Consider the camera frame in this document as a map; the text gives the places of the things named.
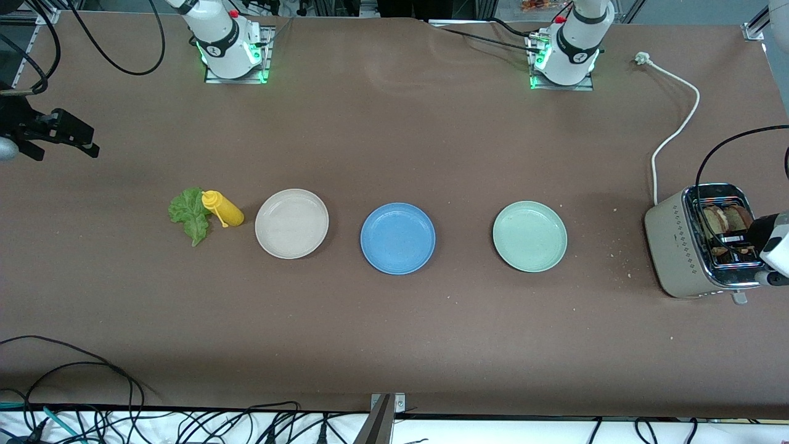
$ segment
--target lettuce leaf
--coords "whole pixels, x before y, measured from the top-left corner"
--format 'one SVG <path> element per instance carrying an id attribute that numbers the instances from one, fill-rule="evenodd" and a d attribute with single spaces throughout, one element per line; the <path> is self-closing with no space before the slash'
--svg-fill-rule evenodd
<path id="1" fill-rule="evenodd" d="M 203 190 L 197 187 L 187 188 L 176 196 L 167 208 L 170 220 L 183 223 L 184 232 L 192 238 L 192 246 L 196 246 L 208 235 L 208 219 L 211 214 L 203 206 Z"/>

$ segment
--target mustard bottle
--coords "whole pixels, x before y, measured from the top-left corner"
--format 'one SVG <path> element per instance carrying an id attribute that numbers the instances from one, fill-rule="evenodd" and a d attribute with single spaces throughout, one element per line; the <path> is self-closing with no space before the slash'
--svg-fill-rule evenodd
<path id="1" fill-rule="evenodd" d="M 202 200 L 203 206 L 219 218 L 223 228 L 229 226 L 237 227 L 244 222 L 244 213 L 236 205 L 233 205 L 233 202 L 222 196 L 222 193 L 218 191 L 204 191 Z"/>

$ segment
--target light green plate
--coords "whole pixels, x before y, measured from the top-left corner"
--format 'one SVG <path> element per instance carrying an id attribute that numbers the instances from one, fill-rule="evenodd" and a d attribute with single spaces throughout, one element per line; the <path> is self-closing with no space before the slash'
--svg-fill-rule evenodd
<path id="1" fill-rule="evenodd" d="M 508 205 L 493 224 L 493 244 L 504 261 L 538 273 L 559 263 L 567 250 L 567 230 L 552 209 L 539 202 Z"/>

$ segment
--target brown table surface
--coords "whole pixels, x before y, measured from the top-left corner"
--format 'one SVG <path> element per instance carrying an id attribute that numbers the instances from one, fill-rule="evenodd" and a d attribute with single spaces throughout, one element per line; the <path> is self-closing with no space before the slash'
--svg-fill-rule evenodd
<path id="1" fill-rule="evenodd" d="M 85 18 L 123 66 L 155 61 L 152 16 Z M 702 93 L 660 155 L 661 198 L 690 185 L 718 141 L 787 121 L 761 45 L 736 27 L 614 26 L 583 93 L 530 90 L 519 51 L 407 19 L 296 19 L 268 85 L 205 85 L 184 22 L 163 22 L 166 58 L 147 77 L 107 65 L 69 14 L 58 23 L 60 68 L 30 101 L 94 126 L 102 151 L 44 144 L 41 163 L 0 165 L 3 337 L 97 352 L 160 405 L 363 409 L 396 391 L 417 412 L 786 416 L 786 291 L 749 292 L 744 307 L 672 299 L 642 226 L 649 157 L 693 94 L 636 67 L 637 51 Z M 42 66 L 50 42 L 42 30 Z M 726 147 L 705 178 L 737 184 L 759 214 L 785 209 L 779 133 Z M 190 186 L 220 190 L 247 221 L 213 219 L 192 248 L 166 210 Z M 331 227 L 317 252 L 284 261 L 253 226 L 292 187 L 324 199 Z M 520 200 L 567 226 L 567 254 L 546 273 L 520 273 L 493 248 L 496 214 Z M 359 247 L 365 217 L 392 201 L 422 208 L 438 233 L 409 276 L 375 271 Z M 7 345 L 0 379 L 24 386 L 79 358 Z M 67 371 L 33 400 L 123 403 L 124 384 Z"/>

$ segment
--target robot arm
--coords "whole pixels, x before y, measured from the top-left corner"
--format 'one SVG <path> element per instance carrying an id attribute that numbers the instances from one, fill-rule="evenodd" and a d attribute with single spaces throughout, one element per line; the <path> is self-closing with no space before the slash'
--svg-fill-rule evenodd
<path id="1" fill-rule="evenodd" d="M 789 210 L 756 219 L 745 235 L 772 270 L 760 271 L 762 285 L 789 285 Z"/>
<path id="2" fill-rule="evenodd" d="M 166 0 L 184 17 L 203 62 L 217 77 L 234 79 L 261 63 L 260 25 L 228 12 L 221 0 Z"/>
<path id="3" fill-rule="evenodd" d="M 576 85 L 594 68 L 600 42 L 614 21 L 608 0 L 576 0 L 567 21 L 551 24 L 551 49 L 535 67 L 557 85 Z"/>

